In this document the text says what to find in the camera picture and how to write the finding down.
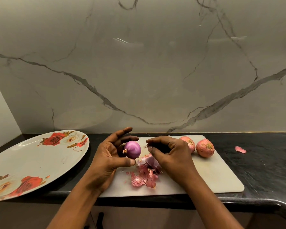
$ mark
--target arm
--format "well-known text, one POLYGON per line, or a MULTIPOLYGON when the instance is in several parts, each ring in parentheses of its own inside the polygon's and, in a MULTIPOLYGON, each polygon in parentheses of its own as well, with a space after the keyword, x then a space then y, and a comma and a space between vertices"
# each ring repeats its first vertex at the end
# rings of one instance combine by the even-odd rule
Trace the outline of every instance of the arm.
POLYGON ((139 139, 136 136, 123 136, 131 130, 132 128, 119 130, 98 146, 87 172, 61 205, 47 229, 84 227, 92 206, 99 195, 109 187, 116 169, 136 164, 133 159, 119 157, 119 154, 123 156, 123 143, 139 139))
POLYGON ((170 147, 169 154, 164 154, 152 146, 148 146, 148 150, 168 175, 190 196, 206 229, 243 229, 200 177, 187 142, 168 136, 152 138, 146 142, 162 143, 170 147))

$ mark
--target cutting board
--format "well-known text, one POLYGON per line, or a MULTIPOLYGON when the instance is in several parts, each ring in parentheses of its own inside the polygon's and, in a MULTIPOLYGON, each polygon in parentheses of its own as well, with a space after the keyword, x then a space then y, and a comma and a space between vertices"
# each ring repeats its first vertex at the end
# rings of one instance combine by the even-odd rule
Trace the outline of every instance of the cutting board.
MULTIPOLYGON (((205 137, 202 135, 187 135, 195 144, 205 137)), ((172 136, 173 138, 180 138, 182 136, 172 136)), ((141 157, 149 154, 146 148, 146 140, 152 137, 140 137, 139 145, 141 146, 141 157)), ((228 192, 242 192, 244 185, 232 172, 229 166, 217 153, 216 148, 212 157, 202 158, 198 156, 195 151, 192 154, 192 159, 195 167, 214 193, 228 193, 228 192)), ((101 194, 101 197, 122 197, 122 196, 144 196, 144 195, 166 195, 166 194, 184 194, 185 191, 174 182, 167 173, 159 174, 156 181, 156 188, 148 188, 143 185, 141 187, 134 187, 130 182, 130 174, 126 172, 136 171, 137 165, 127 168, 118 168, 115 177, 109 188, 101 194)))

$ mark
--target plate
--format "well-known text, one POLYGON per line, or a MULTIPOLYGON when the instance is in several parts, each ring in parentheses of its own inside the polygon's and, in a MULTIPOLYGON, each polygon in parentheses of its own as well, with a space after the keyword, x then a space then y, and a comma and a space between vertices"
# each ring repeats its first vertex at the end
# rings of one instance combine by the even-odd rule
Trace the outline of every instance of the plate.
POLYGON ((89 147, 79 131, 56 131, 20 142, 0 153, 0 201, 41 188, 75 166, 89 147))

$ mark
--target left hand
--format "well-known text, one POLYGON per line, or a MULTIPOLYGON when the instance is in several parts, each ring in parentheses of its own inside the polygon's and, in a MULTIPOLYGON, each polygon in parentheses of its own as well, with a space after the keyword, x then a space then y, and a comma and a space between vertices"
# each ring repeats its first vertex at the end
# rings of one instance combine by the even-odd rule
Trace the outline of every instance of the left hand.
POLYGON ((122 153, 123 143, 139 140, 137 136, 123 136, 131 131, 132 127, 116 131, 98 146, 93 161, 83 177, 92 190, 104 192, 112 182, 118 167, 130 167, 136 164, 134 159, 125 158, 122 153))

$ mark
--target red onion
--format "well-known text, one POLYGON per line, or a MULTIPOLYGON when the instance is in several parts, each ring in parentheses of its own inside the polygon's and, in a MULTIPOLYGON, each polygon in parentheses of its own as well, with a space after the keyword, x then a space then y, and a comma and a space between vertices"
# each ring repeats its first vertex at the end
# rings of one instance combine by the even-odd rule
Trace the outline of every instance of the red onion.
POLYGON ((202 139, 197 143, 197 153, 204 157, 209 158, 214 154, 214 145, 208 139, 202 139))
POLYGON ((137 142, 131 140, 126 143, 123 153, 126 154, 128 158, 136 159, 141 154, 141 147, 137 142))
POLYGON ((194 151, 195 151, 195 143, 194 143, 194 141, 191 138, 187 137, 187 136, 183 136, 180 139, 184 140, 185 142, 187 142, 188 147, 189 147, 189 149, 191 151, 191 154, 194 153, 194 151))

